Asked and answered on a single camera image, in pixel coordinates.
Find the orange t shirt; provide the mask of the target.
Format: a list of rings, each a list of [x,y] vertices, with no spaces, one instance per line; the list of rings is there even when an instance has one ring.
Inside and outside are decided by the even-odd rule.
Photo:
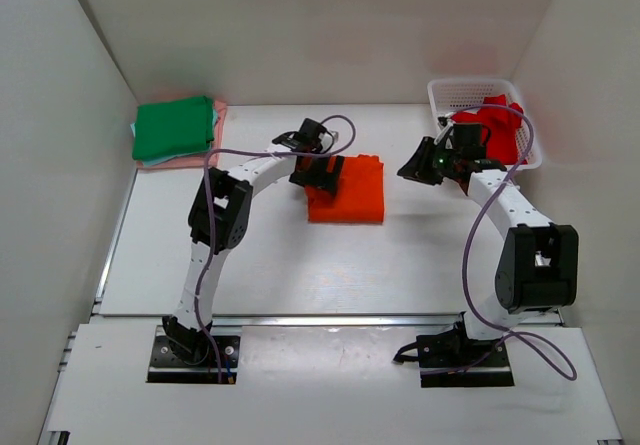
[[[305,187],[310,223],[382,224],[385,217],[384,164],[377,155],[346,157],[337,193]]]

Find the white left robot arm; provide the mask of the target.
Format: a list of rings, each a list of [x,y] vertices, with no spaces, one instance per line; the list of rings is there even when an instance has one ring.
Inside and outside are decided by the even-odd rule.
[[[209,357],[222,365],[220,346],[211,333],[213,299],[230,252],[248,231],[255,196],[285,177],[335,195],[345,164],[341,155],[295,153],[280,146],[246,156],[245,163],[228,170],[206,169],[189,212],[187,276],[175,311],[162,318],[173,354],[188,366]]]

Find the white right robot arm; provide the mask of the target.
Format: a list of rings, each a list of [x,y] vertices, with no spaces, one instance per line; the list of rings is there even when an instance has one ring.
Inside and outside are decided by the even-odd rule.
[[[579,235],[539,212],[512,183],[511,169],[486,157],[485,148],[448,148],[443,140],[422,139],[398,175],[426,185],[456,182],[480,212],[463,250],[463,294],[468,310],[464,331],[448,341],[449,356],[471,365],[484,353],[484,342],[497,340],[537,314],[574,303],[577,296]],[[503,239],[494,291],[480,305],[472,303],[468,280],[471,244],[487,218]]]

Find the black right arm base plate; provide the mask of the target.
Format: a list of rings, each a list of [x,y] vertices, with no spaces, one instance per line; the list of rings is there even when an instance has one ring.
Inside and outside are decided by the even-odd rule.
[[[416,363],[422,388],[501,388],[515,385],[509,356],[497,340],[468,339],[455,330],[418,335],[398,349],[395,364]]]

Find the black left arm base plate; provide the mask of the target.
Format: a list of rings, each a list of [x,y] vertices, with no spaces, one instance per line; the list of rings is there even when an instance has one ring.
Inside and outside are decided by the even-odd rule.
[[[241,336],[214,335],[219,359],[208,339],[195,354],[179,351],[161,327],[151,349],[146,381],[154,384],[235,385],[239,368]]]

